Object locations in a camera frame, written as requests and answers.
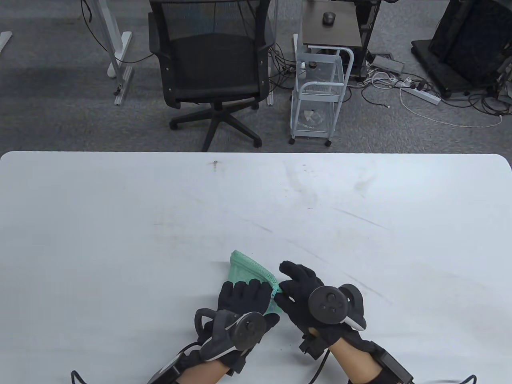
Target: chair seat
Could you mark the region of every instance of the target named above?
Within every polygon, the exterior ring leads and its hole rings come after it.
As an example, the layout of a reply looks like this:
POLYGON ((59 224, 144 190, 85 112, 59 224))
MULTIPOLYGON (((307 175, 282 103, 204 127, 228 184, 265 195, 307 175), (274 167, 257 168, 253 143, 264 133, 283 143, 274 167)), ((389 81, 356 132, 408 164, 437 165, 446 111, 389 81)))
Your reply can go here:
POLYGON ((257 95, 254 40, 212 33, 170 42, 177 101, 208 97, 257 95))

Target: chair base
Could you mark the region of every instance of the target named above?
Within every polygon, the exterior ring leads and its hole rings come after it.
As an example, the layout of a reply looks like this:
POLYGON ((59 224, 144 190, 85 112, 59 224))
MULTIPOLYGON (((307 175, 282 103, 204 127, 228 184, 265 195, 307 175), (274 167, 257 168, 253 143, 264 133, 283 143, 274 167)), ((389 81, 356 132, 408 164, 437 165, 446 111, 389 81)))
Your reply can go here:
POLYGON ((231 125, 237 131, 251 138, 253 140, 253 145, 255 148, 259 148, 262 146, 261 138, 255 132, 250 130, 245 124, 243 124, 241 121, 239 121, 231 115, 232 113, 240 111, 249 106, 258 105, 257 102, 247 101, 238 104, 230 104, 228 106, 222 105, 221 102, 216 102, 210 103, 210 105, 211 108, 208 110, 193 112, 188 115, 173 118, 169 122, 170 129, 177 130, 179 128, 179 123, 211 119, 210 127, 208 129, 208 133, 206 134, 203 148, 201 149, 202 152, 208 152, 208 148, 210 148, 211 141, 214 139, 217 127, 221 122, 225 122, 231 125))

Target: hand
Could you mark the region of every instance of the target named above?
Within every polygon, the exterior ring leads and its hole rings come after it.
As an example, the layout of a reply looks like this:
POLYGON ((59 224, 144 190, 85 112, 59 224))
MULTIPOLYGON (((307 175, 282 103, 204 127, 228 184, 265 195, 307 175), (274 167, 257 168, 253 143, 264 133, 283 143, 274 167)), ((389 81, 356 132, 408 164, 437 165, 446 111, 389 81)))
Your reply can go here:
MULTIPOLYGON (((271 294, 272 287, 270 284, 266 282, 260 283, 256 279, 251 280, 249 284, 237 282, 235 285, 227 281, 222 285, 217 310, 226 309, 236 314, 245 314, 248 312, 264 314, 270 303, 271 294)), ((276 313, 269 313, 265 315, 264 318, 267 323, 266 332, 279 322, 279 315, 276 313)), ((213 322, 207 322, 204 325, 204 332, 198 337, 200 344, 203 344, 211 337, 212 327, 213 322)), ((219 360, 228 368, 233 368, 238 359, 241 356, 247 356, 251 350, 243 352, 233 351, 222 356, 219 360)))
POLYGON ((292 280, 286 280, 279 284, 283 293, 275 295, 276 304, 302 331, 307 328, 316 329, 328 346, 337 342, 347 332, 347 328, 343 327, 343 325, 347 325, 322 323, 309 312, 309 296, 316 288, 324 285, 322 280, 316 277, 316 273, 311 269, 291 261, 283 261, 279 266, 279 271, 290 276, 292 280))

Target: computer mouse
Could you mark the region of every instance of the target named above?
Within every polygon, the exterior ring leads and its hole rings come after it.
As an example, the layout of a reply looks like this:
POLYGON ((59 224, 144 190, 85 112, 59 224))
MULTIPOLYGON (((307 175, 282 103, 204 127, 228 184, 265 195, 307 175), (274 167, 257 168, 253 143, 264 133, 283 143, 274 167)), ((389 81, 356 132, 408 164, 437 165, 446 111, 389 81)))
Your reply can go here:
POLYGON ((334 19, 336 19, 336 14, 334 12, 324 12, 322 24, 330 27, 334 24, 334 19))

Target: green mesh cloth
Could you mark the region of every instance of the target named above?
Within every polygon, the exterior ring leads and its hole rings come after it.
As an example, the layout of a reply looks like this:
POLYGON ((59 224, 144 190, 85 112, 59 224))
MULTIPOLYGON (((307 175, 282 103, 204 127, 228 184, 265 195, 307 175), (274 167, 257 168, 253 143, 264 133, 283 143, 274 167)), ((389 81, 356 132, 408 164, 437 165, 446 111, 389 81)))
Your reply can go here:
POLYGON ((248 283, 252 279, 258 279, 261 282, 268 282, 273 290, 272 300, 270 301, 267 312, 265 312, 265 314, 281 312, 281 308, 279 308, 273 300, 274 295, 278 292, 281 292, 281 289, 279 288, 277 279, 272 273, 267 271, 250 257, 244 255, 241 252, 238 252, 237 250, 233 251, 229 262, 231 264, 229 275, 227 277, 229 281, 231 281, 233 284, 239 281, 245 281, 248 283))

